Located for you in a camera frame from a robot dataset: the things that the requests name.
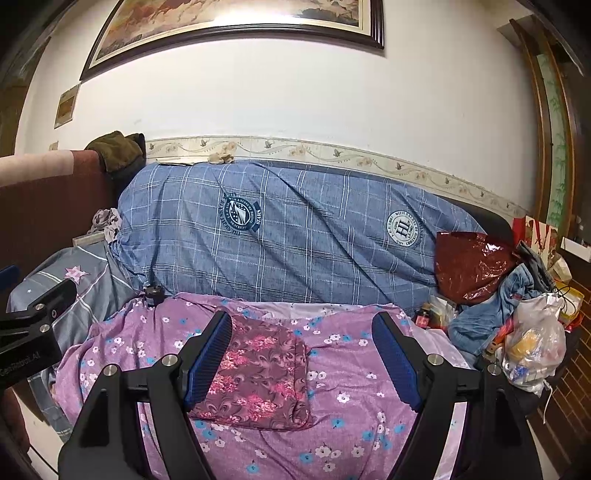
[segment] pink floral cloth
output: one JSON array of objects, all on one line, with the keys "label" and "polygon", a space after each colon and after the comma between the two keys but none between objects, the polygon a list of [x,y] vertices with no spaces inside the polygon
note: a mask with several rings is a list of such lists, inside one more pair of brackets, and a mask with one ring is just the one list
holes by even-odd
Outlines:
[{"label": "pink floral cloth", "polygon": [[233,333],[193,419],[270,430],[309,426],[306,347],[287,328],[232,315]]}]

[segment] red plastic bag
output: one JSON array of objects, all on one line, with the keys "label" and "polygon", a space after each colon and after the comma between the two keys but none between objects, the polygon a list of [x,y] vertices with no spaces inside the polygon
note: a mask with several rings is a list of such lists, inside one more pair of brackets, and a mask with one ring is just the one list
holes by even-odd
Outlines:
[{"label": "red plastic bag", "polygon": [[462,305],[490,298],[515,268],[513,248],[485,233],[439,232],[435,244],[435,276],[439,292]]}]

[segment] brick wall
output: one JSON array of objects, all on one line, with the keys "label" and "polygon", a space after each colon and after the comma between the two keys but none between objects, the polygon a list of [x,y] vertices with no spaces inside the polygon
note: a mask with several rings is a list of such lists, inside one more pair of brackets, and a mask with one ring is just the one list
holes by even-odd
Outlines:
[{"label": "brick wall", "polygon": [[591,438],[591,266],[582,265],[582,260],[571,255],[563,256],[575,278],[570,285],[585,295],[583,323],[579,327],[581,340],[550,398],[546,425],[542,422],[543,406],[530,418],[536,436],[560,475]]}]

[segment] decorative wallpaper border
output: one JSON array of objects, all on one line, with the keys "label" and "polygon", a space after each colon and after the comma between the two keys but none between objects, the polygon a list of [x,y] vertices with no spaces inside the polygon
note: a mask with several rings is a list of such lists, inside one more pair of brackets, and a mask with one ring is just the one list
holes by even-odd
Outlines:
[{"label": "decorative wallpaper border", "polygon": [[516,203],[454,175],[400,158],[339,145],[289,138],[214,136],[147,140],[146,150],[148,162],[159,163],[193,164],[208,161],[210,155],[217,154],[222,158],[231,155],[237,160],[261,158],[329,165],[402,180],[429,192],[491,210],[509,223],[513,218],[521,218],[527,214]]}]

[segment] pink star pattern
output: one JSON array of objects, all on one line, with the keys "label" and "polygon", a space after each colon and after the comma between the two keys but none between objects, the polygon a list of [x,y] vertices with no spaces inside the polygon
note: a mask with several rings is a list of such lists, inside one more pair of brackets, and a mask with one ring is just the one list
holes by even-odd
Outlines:
[{"label": "pink star pattern", "polygon": [[84,275],[89,275],[86,272],[83,272],[80,269],[80,265],[73,268],[66,268],[66,276],[64,278],[71,278],[76,282],[76,285],[80,285],[80,279],[84,277]]}]

